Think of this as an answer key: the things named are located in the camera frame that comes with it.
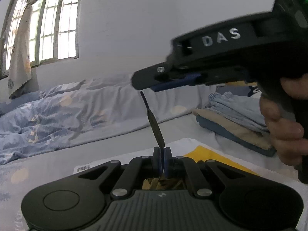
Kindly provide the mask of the person right hand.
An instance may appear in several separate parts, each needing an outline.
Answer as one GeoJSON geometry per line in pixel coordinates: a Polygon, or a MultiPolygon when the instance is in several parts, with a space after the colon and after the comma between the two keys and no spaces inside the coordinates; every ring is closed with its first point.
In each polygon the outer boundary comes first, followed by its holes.
{"type": "MultiPolygon", "coordinates": [[[[307,74],[297,80],[282,79],[281,85],[290,96],[307,99],[307,74]]],[[[278,104],[266,98],[264,94],[260,97],[259,105],[270,132],[271,144],[280,160],[286,165],[300,165],[302,157],[307,155],[304,128],[297,122],[283,118],[278,104]]]]}

